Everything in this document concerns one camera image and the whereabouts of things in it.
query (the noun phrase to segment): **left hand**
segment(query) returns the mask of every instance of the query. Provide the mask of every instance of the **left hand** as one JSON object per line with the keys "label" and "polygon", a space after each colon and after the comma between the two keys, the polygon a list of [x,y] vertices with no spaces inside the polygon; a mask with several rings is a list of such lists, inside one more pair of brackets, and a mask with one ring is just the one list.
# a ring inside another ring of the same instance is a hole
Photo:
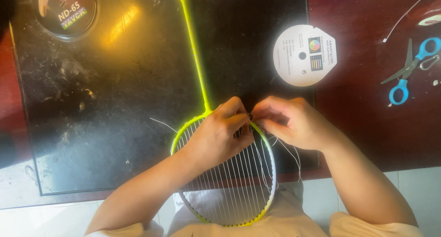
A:
{"label": "left hand", "polygon": [[[239,97],[219,105],[196,129],[180,150],[195,159],[202,172],[237,155],[254,141],[248,125],[250,117]],[[234,133],[242,128],[241,136]]]}

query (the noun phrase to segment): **right hand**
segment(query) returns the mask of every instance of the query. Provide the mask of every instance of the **right hand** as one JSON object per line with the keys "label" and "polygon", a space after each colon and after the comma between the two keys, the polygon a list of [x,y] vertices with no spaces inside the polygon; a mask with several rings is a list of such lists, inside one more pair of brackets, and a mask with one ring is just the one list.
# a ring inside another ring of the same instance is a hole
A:
{"label": "right hand", "polygon": [[344,136],[302,98],[270,96],[258,103],[251,115],[253,122],[268,133],[302,149],[324,151]]}

